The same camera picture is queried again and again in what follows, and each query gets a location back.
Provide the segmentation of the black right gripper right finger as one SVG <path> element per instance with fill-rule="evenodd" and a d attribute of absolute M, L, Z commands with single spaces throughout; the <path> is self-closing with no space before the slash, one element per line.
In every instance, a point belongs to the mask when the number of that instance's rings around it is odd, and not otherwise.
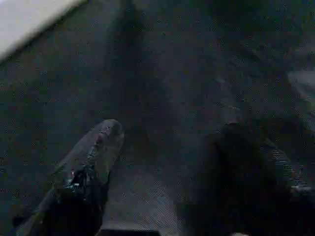
<path fill-rule="evenodd" d="M 219 216 L 229 235 L 315 233 L 314 136 L 290 124 L 226 124 L 215 140 Z"/>

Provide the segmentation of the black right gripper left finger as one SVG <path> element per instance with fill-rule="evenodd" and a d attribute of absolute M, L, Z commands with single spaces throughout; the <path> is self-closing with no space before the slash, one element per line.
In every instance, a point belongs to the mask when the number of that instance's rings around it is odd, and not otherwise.
<path fill-rule="evenodd" d="M 115 119 L 92 128 L 48 176 L 38 205 L 13 218 L 14 235 L 94 236 L 123 142 L 123 126 Z"/>

